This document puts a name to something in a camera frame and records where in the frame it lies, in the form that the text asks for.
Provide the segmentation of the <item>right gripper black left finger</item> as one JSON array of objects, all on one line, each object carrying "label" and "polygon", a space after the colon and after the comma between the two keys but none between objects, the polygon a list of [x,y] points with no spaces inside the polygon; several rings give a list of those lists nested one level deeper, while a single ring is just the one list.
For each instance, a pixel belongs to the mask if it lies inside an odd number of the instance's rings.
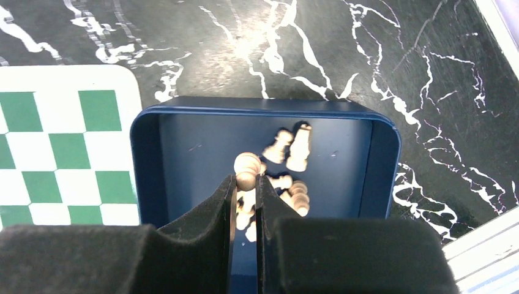
[{"label": "right gripper black left finger", "polygon": [[15,225],[1,232],[2,293],[228,293],[237,186],[152,225]]}]

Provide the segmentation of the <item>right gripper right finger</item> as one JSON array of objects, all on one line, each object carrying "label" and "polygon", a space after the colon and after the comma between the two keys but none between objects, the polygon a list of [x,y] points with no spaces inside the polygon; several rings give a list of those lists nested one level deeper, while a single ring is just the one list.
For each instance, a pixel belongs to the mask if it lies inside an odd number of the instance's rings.
[{"label": "right gripper right finger", "polygon": [[304,218],[256,179],[258,293],[458,293],[435,231],[403,219]]}]

